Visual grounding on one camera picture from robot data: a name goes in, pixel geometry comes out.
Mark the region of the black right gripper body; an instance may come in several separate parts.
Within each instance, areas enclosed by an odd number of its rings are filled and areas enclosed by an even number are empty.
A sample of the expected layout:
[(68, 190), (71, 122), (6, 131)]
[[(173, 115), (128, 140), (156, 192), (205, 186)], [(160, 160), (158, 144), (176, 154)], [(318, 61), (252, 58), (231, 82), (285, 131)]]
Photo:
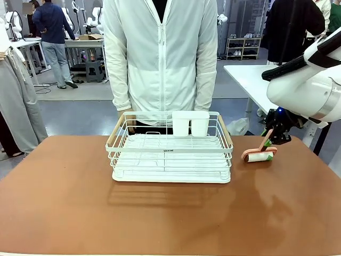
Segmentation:
[(265, 131), (274, 129), (274, 131), (280, 130), (280, 133), (288, 132), (294, 126), (291, 115), (290, 111), (281, 107), (270, 109), (264, 118)]

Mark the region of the person's right hand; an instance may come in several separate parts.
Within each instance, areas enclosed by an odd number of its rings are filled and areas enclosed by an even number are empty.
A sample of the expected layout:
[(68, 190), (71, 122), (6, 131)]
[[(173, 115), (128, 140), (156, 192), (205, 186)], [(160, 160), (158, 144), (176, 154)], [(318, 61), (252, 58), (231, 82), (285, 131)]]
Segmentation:
[(130, 112), (133, 112), (132, 108), (118, 111), (118, 118), (123, 117), (124, 121), (121, 123), (121, 127), (126, 129), (129, 134), (135, 133), (136, 128), (136, 117), (135, 115), (130, 115)]

